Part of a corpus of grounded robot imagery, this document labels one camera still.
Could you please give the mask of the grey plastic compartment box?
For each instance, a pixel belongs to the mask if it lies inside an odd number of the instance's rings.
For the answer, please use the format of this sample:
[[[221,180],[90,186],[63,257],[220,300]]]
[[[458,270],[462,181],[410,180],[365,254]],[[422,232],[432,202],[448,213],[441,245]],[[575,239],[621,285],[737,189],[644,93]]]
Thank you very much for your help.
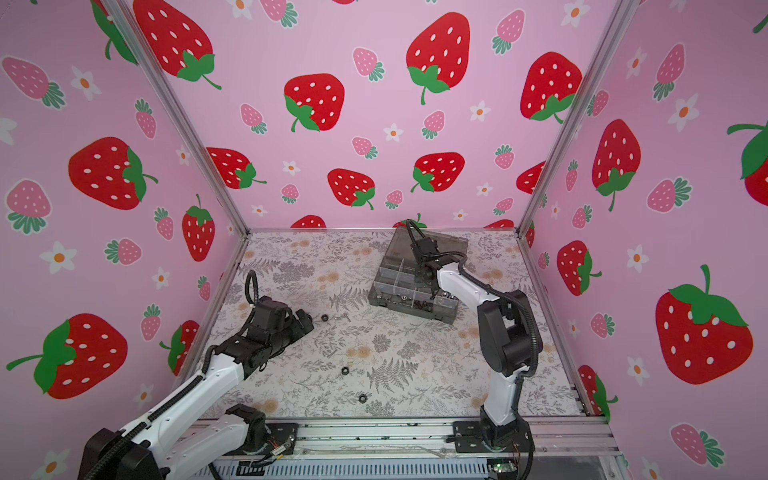
[[[398,226],[368,293],[369,304],[446,324],[453,324],[459,300],[442,290],[432,292],[432,280],[422,271],[405,226]]]

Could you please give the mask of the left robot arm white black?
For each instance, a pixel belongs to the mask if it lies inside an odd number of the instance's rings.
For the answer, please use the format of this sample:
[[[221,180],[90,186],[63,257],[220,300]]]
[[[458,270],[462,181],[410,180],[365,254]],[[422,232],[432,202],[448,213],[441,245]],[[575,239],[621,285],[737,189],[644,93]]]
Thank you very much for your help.
[[[262,297],[241,329],[211,346],[202,367],[146,414],[117,431],[102,429],[86,443],[81,479],[188,479],[228,453],[255,454],[269,464],[293,436],[274,438],[264,412],[229,408],[198,433],[189,433],[214,403],[314,328],[303,310]]]

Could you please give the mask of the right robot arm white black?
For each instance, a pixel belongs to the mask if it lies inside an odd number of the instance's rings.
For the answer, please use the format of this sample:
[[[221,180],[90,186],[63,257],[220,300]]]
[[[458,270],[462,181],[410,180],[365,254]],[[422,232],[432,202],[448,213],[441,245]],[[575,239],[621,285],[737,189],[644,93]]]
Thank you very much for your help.
[[[511,446],[529,429],[519,414],[522,385],[536,374],[543,340],[528,296],[502,292],[471,274],[467,255],[439,250],[437,240],[407,223],[417,275],[433,293],[446,292],[476,310],[480,348],[494,371],[488,397],[480,409],[480,431],[490,450]]]

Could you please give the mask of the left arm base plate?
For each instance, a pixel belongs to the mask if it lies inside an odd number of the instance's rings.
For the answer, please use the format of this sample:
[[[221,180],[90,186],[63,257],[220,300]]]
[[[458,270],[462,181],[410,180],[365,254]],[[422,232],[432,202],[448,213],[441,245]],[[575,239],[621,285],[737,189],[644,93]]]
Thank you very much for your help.
[[[232,451],[231,454],[266,457],[275,449],[282,447],[283,450],[279,453],[279,456],[292,455],[298,437],[298,429],[298,423],[268,422],[256,434],[250,435],[246,439],[246,443]]]

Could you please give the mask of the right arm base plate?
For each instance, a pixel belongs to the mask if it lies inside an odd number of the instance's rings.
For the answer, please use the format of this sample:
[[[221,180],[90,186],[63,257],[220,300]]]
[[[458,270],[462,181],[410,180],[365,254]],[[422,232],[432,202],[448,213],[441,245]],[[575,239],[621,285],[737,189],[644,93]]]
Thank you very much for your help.
[[[455,449],[459,453],[534,452],[530,425],[522,419],[497,426],[484,420],[456,421],[452,424]]]

